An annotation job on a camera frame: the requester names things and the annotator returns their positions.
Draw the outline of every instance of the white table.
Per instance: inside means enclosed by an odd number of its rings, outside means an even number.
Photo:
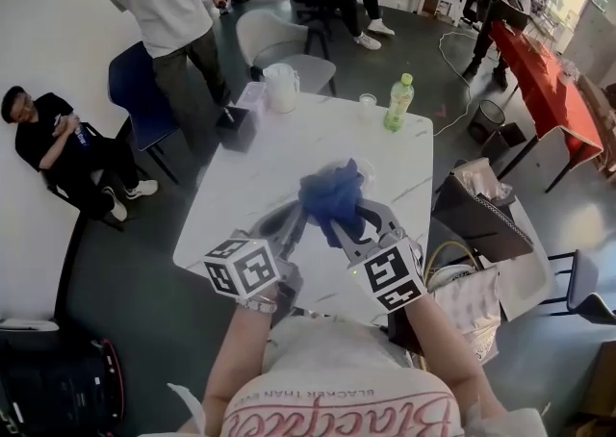
[[[375,181],[366,197],[391,206],[409,237],[427,245],[432,196],[432,122],[408,114],[397,133],[383,128],[385,109],[366,114],[358,102],[302,93],[288,114],[266,112],[247,154],[220,147],[205,173],[173,255],[207,277],[203,254],[234,229],[297,199],[299,179],[327,164],[365,159]],[[347,274],[341,249],[307,225],[291,261],[304,280],[297,307],[385,325],[387,317]]]

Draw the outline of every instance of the white chair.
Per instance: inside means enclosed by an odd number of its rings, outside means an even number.
[[[297,72],[301,91],[318,93],[329,83],[331,94],[336,96],[336,85],[334,84],[336,66],[329,61],[325,38],[319,30],[295,25],[267,10],[254,10],[245,13],[238,20],[236,33],[252,80],[259,81],[263,75],[263,69],[271,64],[262,65],[263,59],[259,62],[259,58],[263,58],[273,47],[289,43],[303,43],[303,54],[285,57],[277,62],[288,64]],[[324,59],[308,55],[314,37],[321,42]]]

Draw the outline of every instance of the white sneaker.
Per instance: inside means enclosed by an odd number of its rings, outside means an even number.
[[[368,35],[362,32],[359,37],[354,37],[355,43],[359,43],[368,50],[378,50],[381,48],[381,42],[375,39],[371,39]]]
[[[391,28],[387,28],[383,24],[383,20],[382,19],[373,19],[370,22],[370,25],[368,25],[368,30],[373,32],[373,33],[380,33],[382,35],[389,35],[390,37],[393,37],[396,34],[396,32],[394,30],[392,30]]]
[[[114,200],[114,209],[112,210],[112,215],[114,218],[118,221],[125,221],[128,218],[128,211],[126,211],[124,205],[117,200],[114,190],[111,187],[106,187],[103,188],[102,193],[110,195]]]
[[[140,180],[134,189],[126,190],[126,198],[130,201],[142,195],[152,195],[158,190],[158,182],[155,180]]]

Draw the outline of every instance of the cable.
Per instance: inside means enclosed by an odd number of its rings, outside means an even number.
[[[494,0],[490,0],[489,4],[488,4],[488,11],[485,14],[486,19],[488,18],[489,14],[490,14],[490,10],[492,9],[492,5],[494,4]],[[466,34],[466,33],[458,33],[458,32],[448,32],[443,34],[443,36],[441,37],[441,39],[439,40],[439,50],[441,51],[441,55],[443,56],[443,59],[445,60],[445,62],[449,65],[449,67],[451,67],[451,70],[453,72],[455,72],[458,77],[464,81],[464,84],[467,86],[468,89],[468,93],[469,93],[469,103],[466,104],[466,109],[464,110],[464,114],[462,114],[461,116],[459,116],[454,122],[452,122],[451,124],[446,125],[445,127],[443,127],[439,132],[437,132],[434,135],[434,138],[436,138],[439,134],[441,134],[442,132],[444,132],[445,130],[449,129],[451,126],[455,125],[460,119],[464,118],[465,116],[467,116],[469,114],[469,108],[471,107],[471,103],[473,103],[473,95],[471,94],[471,83],[469,83],[464,76],[462,76],[462,74],[460,74],[457,69],[453,66],[453,64],[449,61],[449,59],[447,57],[445,57],[445,52],[443,52],[443,40],[445,39],[445,37],[448,37],[449,35],[459,35],[460,37],[468,37],[469,39],[476,39],[475,37],[471,37],[470,35]]]

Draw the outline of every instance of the blue chair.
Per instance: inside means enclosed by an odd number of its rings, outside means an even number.
[[[176,184],[177,178],[156,154],[165,152],[159,142],[179,129],[167,98],[156,84],[152,58],[142,42],[117,56],[109,65],[109,97],[131,118],[139,151],[147,151]]]

